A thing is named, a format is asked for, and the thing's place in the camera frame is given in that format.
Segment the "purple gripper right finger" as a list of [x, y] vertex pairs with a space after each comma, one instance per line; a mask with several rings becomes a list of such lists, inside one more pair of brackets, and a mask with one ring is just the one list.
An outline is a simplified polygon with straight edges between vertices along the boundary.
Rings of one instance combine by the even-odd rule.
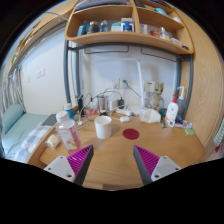
[[180, 167], [168, 156], [157, 156], [154, 153], [135, 145], [133, 155], [143, 185], [155, 182], [180, 170]]

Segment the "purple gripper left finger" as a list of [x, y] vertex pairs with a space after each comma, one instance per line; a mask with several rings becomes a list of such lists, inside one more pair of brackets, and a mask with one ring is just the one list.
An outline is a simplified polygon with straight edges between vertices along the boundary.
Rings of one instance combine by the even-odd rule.
[[68, 157], [57, 157], [45, 168], [45, 171], [82, 186], [93, 154], [93, 146], [89, 145]]

